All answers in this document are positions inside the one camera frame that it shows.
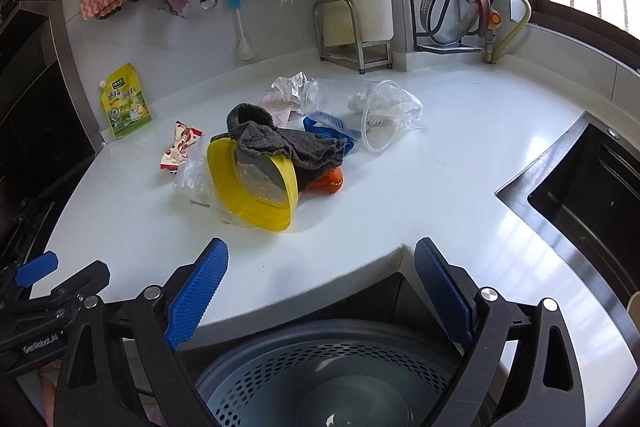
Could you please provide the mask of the yellow plastic lid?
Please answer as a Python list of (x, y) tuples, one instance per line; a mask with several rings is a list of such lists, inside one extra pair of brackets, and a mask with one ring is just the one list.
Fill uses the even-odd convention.
[(206, 159), (215, 192), (233, 216), (270, 232), (290, 226), (298, 203), (291, 159), (251, 158), (226, 136), (209, 143)]

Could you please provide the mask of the red white snack wrapper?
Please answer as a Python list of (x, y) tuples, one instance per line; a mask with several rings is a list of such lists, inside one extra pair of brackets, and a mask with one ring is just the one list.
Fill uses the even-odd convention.
[(203, 131), (187, 126), (182, 121), (175, 122), (174, 139), (160, 158), (160, 170), (176, 172), (189, 159), (189, 148), (201, 140)]

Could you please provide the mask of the dark grey cloth rag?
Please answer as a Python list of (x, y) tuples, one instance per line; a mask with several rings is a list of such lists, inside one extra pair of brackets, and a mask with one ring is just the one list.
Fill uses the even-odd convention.
[(283, 156), (292, 161), (299, 192), (308, 190), (322, 176), (343, 164), (344, 140), (279, 128), (272, 116), (257, 105), (235, 106), (227, 117), (227, 128), (230, 138), (246, 156)]

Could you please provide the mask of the clear plastic cup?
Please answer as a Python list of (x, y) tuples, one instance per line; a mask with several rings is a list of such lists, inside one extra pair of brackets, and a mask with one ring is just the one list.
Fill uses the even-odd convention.
[(404, 95), (393, 80), (316, 78), (300, 99), (307, 117), (360, 141), (371, 153), (392, 144), (404, 117)]

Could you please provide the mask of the clear plastic bag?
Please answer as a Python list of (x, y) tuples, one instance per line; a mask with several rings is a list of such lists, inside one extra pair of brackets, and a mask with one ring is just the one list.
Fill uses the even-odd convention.
[(190, 157), (178, 168), (172, 188), (192, 204), (206, 207), (218, 221), (225, 225), (236, 225), (235, 217), (217, 195), (203, 153)]

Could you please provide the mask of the orange plastic toy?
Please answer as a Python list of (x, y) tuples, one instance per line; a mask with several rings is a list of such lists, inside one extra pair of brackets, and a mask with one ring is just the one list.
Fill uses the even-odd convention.
[(326, 194), (334, 194), (337, 191), (341, 190), (343, 183), (343, 171), (340, 167), (336, 167), (322, 176), (322, 178), (311, 184), (310, 188), (314, 191), (320, 191)]

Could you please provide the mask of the yellow green seasoning pouch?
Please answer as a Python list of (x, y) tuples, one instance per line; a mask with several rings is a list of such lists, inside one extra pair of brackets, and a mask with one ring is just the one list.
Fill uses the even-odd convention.
[(138, 72), (131, 63), (116, 69), (100, 83), (101, 104), (116, 140), (149, 124), (152, 115)]

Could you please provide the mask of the pink plastic package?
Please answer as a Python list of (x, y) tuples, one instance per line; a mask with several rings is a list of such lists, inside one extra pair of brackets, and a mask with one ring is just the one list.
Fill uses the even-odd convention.
[(282, 93), (277, 89), (266, 90), (258, 105), (271, 115), (273, 124), (277, 127), (288, 127), (291, 122), (298, 121), (300, 118), (293, 103), (284, 101)]

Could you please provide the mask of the crumpled white paper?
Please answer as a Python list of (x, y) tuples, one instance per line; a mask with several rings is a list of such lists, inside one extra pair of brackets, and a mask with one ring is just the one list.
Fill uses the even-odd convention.
[(278, 77), (271, 83), (271, 88), (280, 93), (283, 102), (293, 107), (300, 107), (303, 104), (303, 94), (307, 83), (306, 74), (298, 72), (292, 77)]

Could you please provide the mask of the steel cutting board rack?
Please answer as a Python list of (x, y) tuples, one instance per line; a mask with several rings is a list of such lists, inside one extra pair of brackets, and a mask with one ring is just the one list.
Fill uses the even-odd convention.
[[(328, 46), (324, 32), (324, 12), (334, 4), (344, 5), (347, 9), (350, 35), (340, 39), (340, 43)], [(363, 40), (358, 11), (352, 0), (318, 0), (312, 7), (312, 18), (321, 62), (356, 70), (360, 75), (371, 70), (393, 67), (390, 40)]]

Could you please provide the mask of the blue white bottle brush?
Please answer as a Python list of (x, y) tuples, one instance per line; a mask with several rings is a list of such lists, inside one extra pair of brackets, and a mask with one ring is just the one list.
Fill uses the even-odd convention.
[(235, 17), (236, 26), (238, 26), (238, 44), (236, 45), (236, 55), (243, 62), (249, 62), (254, 58), (254, 51), (252, 46), (250, 45), (250, 40), (248, 40), (245, 35), (242, 17), (241, 17), (241, 8), (242, 8), (242, 0), (228, 0), (229, 9)]

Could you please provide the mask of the steel pot lid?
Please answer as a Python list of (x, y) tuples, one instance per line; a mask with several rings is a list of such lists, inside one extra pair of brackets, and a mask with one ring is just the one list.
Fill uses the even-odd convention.
[(450, 46), (465, 36), (485, 37), (490, 0), (421, 0), (419, 18), (427, 37)]

